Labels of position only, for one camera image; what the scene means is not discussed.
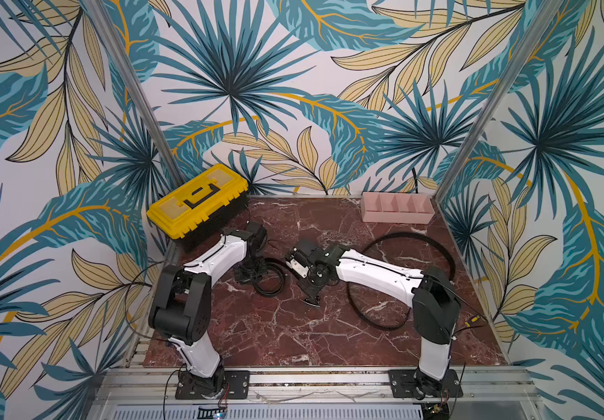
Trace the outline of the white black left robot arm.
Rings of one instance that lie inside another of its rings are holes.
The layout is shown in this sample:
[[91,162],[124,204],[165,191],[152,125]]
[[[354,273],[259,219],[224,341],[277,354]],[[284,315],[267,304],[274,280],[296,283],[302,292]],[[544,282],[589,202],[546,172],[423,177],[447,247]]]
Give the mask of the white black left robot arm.
[[167,265],[160,273],[149,326],[175,346],[192,375],[212,378],[221,365],[207,332],[214,285],[237,264],[255,258],[266,239],[267,230],[258,223],[233,229],[188,264]]

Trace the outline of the black belt with buckle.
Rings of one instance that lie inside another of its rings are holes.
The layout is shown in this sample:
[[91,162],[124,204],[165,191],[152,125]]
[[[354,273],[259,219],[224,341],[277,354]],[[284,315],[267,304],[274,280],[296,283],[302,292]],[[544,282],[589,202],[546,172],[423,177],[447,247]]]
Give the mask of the black belt with buckle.
[[261,257],[256,260],[252,285],[256,293],[264,298],[274,298],[284,292],[288,274],[284,264],[273,257]]

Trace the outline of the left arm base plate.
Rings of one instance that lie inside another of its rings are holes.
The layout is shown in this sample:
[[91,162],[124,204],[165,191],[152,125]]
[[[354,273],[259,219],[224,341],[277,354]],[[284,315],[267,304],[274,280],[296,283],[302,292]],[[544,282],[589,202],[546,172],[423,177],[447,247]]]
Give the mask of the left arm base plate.
[[181,371],[175,392],[177,400],[217,399],[231,400],[248,398],[250,372],[248,370],[218,369],[213,376],[202,378],[190,372]]

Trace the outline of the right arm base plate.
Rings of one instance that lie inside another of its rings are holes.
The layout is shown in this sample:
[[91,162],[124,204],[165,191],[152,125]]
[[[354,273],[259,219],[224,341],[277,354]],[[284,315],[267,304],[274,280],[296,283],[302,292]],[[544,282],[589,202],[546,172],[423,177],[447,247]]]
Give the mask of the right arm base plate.
[[391,369],[388,376],[394,398],[415,398],[421,401],[427,397],[447,399],[464,395],[459,376],[453,369],[448,369],[442,380],[429,377],[419,369]]

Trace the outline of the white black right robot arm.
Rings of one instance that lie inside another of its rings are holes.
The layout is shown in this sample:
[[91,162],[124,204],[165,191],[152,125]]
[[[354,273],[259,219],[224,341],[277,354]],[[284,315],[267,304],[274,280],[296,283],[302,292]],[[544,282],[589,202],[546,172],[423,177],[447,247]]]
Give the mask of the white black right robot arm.
[[300,241],[284,262],[311,306],[319,306],[322,289],[337,282],[361,285],[406,304],[421,337],[417,371],[424,379],[438,383],[445,378],[461,310],[445,271],[388,264],[343,245],[324,250],[312,241]]

